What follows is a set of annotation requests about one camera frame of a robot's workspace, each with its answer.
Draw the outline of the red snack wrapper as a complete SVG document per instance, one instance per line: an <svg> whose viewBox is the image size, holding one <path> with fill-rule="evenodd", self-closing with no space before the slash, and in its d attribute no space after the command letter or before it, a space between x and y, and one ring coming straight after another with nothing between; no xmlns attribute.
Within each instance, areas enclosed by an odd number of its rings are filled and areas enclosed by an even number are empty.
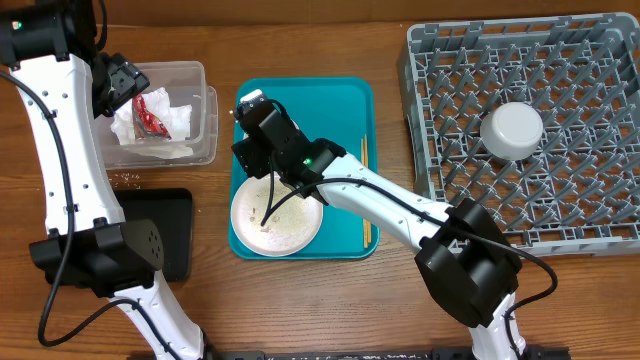
<svg viewBox="0 0 640 360"><path fill-rule="evenodd" d="M132 122L136 140L171 138L162 121L147 108L141 95L132 99Z"/></svg>

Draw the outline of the wooden chopstick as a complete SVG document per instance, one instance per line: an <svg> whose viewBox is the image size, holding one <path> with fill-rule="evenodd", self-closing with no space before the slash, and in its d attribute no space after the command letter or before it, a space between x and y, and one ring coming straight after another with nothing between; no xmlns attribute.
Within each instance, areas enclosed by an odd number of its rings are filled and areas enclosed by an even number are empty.
<svg viewBox="0 0 640 360"><path fill-rule="evenodd" d="M368 168L368 167L369 167L369 152L368 152L368 166L367 166L367 167L365 167L365 168ZM370 222L369 222L369 225L370 225L370 232L369 232L369 234L370 234L370 240L371 240L372 236L371 236L371 224L370 224Z"/></svg>
<svg viewBox="0 0 640 360"><path fill-rule="evenodd" d="M364 167L368 166L367 145L368 145L367 135L364 135L364 137L361 140L361 163L364 165ZM370 232L369 222L363 218L363 245L365 249L368 249L371 241L369 232Z"/></svg>

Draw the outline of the white grey bowl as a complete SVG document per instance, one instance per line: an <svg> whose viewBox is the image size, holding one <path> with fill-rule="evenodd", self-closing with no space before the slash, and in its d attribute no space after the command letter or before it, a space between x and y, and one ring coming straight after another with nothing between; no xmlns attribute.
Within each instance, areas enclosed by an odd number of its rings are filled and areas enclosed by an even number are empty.
<svg viewBox="0 0 640 360"><path fill-rule="evenodd" d="M482 119L480 137L492 155L517 161L534 153L543 130L542 118L533 107L523 102L510 102Z"/></svg>

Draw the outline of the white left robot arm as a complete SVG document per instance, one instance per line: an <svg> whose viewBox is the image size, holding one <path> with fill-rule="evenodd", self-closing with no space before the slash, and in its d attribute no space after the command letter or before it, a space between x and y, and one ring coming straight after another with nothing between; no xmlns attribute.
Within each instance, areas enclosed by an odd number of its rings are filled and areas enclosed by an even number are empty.
<svg viewBox="0 0 640 360"><path fill-rule="evenodd" d="M108 54L102 2L38 1L1 14L2 77L28 114L46 196L44 240L29 251L53 290L91 290L121 310L157 359L212 359L214 346L183 311L163 271L159 230L127 220L94 130L141 94L148 78Z"/></svg>

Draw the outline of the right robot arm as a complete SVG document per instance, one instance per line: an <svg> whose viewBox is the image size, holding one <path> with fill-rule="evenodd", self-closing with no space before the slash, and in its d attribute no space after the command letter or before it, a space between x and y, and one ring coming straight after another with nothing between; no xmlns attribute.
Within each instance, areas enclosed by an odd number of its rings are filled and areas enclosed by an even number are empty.
<svg viewBox="0 0 640 360"><path fill-rule="evenodd" d="M513 247L480 203L456 205L419 196L371 171L338 144L309 140L285 107L255 90L232 112L246 139L232 147L251 178L289 188L269 201L270 218L295 196L356 214L414 254L432 299L472 336L476 359L534 359L520 335L517 309L551 295L553 269Z"/></svg>

